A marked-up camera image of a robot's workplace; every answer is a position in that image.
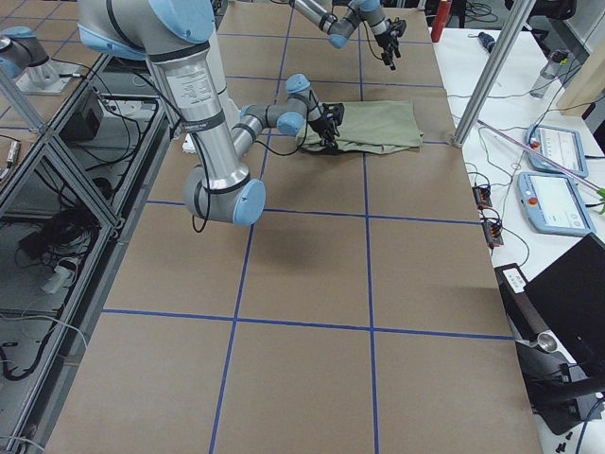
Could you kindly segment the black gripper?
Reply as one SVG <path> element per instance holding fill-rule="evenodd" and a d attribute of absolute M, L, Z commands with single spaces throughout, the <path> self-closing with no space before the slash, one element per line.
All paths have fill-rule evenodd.
<path fill-rule="evenodd" d="M 396 66 L 393 61 L 393 55 L 397 59 L 401 58 L 401 52 L 399 47 L 399 39 L 401 37 L 401 23 L 389 23 L 385 32 L 375 36 L 377 43 L 382 49 L 381 60 L 391 71 L 396 70 Z"/>
<path fill-rule="evenodd" d="M 326 151 L 339 151 L 337 140 L 338 114 L 324 111 L 320 116 L 309 122 L 311 129 L 316 132 Z"/>

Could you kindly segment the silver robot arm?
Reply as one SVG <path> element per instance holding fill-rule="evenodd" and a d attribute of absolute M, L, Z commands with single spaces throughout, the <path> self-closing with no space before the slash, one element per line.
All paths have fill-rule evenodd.
<path fill-rule="evenodd" d="M 296 136 L 311 127 L 335 148 L 342 104 L 319 102 L 308 79 L 286 82 L 282 105 L 251 105 L 230 126 L 207 56 L 216 30 L 208 1 L 81 1 L 81 41 L 93 50 L 146 61 L 156 87 L 191 136 L 201 163 L 189 174 L 183 195 L 191 214 L 204 220 L 248 226 L 261 216 L 264 184 L 253 179 L 241 157 L 259 133 L 276 128 Z"/>
<path fill-rule="evenodd" d="M 382 49 L 379 60 L 390 70 L 396 69 L 394 60 L 401 57 L 399 39 L 406 31 L 406 21 L 388 18 L 379 1 L 350 1 L 342 18 L 337 18 L 317 1 L 295 0 L 287 3 L 324 32 L 334 48 L 342 48 L 360 25 L 368 26 Z"/>

